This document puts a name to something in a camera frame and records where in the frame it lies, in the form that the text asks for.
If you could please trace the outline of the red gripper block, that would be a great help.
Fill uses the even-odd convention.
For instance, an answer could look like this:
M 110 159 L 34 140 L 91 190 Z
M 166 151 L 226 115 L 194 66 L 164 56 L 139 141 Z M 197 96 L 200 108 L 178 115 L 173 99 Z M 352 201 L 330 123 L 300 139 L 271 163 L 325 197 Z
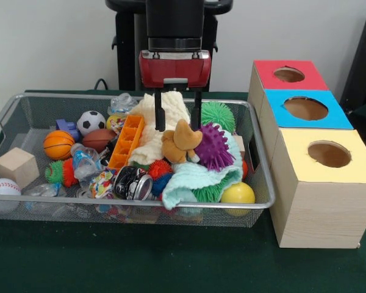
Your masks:
M 204 88 L 210 78 L 211 56 L 208 50 L 196 52 L 152 52 L 139 54 L 140 76 L 146 88 L 165 88 L 185 85 L 187 88 Z M 164 132 L 165 111 L 162 108 L 160 89 L 154 90 L 155 129 Z M 194 107 L 191 112 L 191 128 L 201 127 L 202 90 L 194 91 Z

